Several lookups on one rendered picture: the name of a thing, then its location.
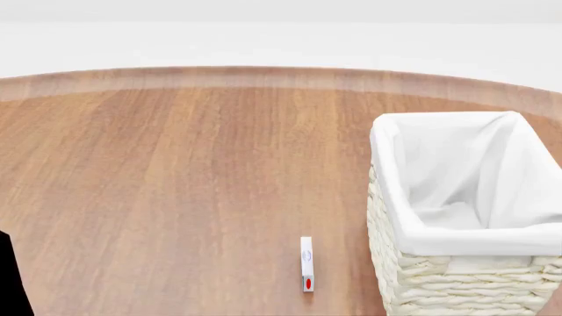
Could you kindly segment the white cloth basket liner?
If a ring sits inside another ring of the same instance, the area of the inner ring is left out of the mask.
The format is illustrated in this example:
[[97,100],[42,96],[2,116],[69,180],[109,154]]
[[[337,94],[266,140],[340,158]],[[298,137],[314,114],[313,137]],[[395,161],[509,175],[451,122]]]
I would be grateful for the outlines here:
[[410,255],[562,255],[562,168],[518,112],[388,113],[371,162]]

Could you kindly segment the white tomato sauce box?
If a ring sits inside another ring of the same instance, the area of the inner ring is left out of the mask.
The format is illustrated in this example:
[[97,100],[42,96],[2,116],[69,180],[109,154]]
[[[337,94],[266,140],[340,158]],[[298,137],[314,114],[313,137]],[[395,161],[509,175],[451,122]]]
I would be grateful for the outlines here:
[[314,291],[313,243],[311,236],[300,237],[300,266],[303,292]]

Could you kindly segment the cream woven wicker basket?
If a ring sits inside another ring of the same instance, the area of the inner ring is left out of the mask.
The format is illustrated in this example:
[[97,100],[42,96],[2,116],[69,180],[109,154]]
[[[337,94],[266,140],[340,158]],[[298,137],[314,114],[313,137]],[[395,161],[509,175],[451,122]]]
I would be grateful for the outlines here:
[[388,316],[536,316],[562,284],[562,256],[458,257],[401,252],[369,170],[371,259]]

